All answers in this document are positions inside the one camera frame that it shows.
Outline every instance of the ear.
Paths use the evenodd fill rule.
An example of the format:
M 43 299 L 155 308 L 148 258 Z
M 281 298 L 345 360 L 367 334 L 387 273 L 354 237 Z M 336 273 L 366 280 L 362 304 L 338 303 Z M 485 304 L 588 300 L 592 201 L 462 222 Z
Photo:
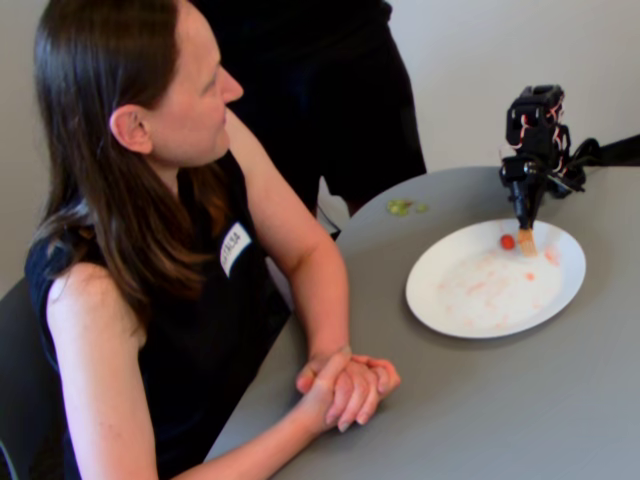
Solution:
M 132 152 L 149 155 L 153 150 L 146 111 L 136 105 L 124 105 L 111 114 L 109 127 L 118 143 Z

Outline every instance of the gray table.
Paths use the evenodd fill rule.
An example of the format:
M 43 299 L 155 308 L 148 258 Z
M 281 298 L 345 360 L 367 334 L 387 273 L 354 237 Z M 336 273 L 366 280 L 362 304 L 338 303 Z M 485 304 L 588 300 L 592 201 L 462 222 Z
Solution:
M 367 204 L 339 238 L 356 352 L 394 361 L 404 384 L 365 428 L 328 434 L 278 479 L 640 478 L 640 169 L 592 172 L 586 194 L 548 199 L 540 219 L 578 239 L 587 277 L 556 318 L 500 340 L 430 331 L 404 287 L 418 257 L 466 225 L 512 215 L 496 168 L 444 171 Z M 386 213 L 394 198 L 425 214 Z M 305 347 L 289 322 L 212 455 L 275 423 L 295 402 Z

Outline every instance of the white wall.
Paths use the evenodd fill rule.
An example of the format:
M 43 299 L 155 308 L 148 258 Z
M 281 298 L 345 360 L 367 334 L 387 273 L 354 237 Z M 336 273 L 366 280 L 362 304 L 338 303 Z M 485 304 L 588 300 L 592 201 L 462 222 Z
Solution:
M 0 0 L 0 297 L 22 276 L 46 192 L 32 49 L 44 0 Z
M 640 0 L 390 0 L 431 171 L 498 164 L 506 111 L 558 83 L 574 145 L 640 134 Z
M 505 113 L 559 83 L 575 141 L 640 133 L 639 0 L 391 0 L 431 171 L 497 165 Z M 45 0 L 0 0 L 0 296 L 21 276 L 46 193 L 32 44 Z

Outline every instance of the brown hair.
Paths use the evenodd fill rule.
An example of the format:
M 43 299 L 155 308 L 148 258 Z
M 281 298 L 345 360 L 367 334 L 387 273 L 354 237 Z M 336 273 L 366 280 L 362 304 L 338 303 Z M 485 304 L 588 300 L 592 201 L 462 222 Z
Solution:
M 95 236 L 106 266 L 143 323 L 144 285 L 195 297 L 204 260 L 180 202 L 139 154 L 109 128 L 112 112 L 152 109 L 174 77 L 175 0 L 51 0 L 35 44 L 36 90 L 51 162 L 51 189 L 36 241 L 64 243 L 65 231 Z M 196 200 L 225 220 L 222 179 L 211 164 L 189 170 Z M 71 266 L 83 251 L 72 249 Z

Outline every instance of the fork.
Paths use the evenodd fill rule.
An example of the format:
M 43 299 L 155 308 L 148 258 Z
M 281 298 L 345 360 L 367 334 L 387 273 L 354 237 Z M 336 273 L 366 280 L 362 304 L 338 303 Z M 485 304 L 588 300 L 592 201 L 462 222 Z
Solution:
M 518 245 L 525 257 L 535 257 L 538 255 L 536 243 L 533 239 L 533 229 L 520 229 L 518 232 Z

